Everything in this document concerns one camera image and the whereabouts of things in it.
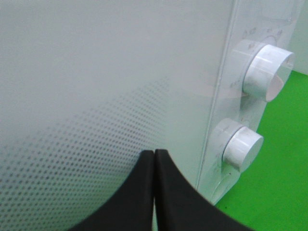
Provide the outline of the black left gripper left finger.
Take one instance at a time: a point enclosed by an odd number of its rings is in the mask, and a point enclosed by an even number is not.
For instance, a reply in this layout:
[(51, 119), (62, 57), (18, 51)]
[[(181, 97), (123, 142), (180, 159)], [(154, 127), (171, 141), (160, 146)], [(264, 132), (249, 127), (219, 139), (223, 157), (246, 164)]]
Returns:
[(145, 150), (121, 187), (71, 231), (150, 231), (154, 206), (154, 152)]

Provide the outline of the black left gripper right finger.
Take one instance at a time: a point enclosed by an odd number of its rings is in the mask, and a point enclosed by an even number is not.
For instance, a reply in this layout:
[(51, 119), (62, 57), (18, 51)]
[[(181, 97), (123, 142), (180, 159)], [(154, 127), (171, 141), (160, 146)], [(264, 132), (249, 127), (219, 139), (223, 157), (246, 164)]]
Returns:
[(250, 230), (199, 194), (181, 174), (167, 150), (157, 149), (154, 157), (154, 201), (158, 230)]

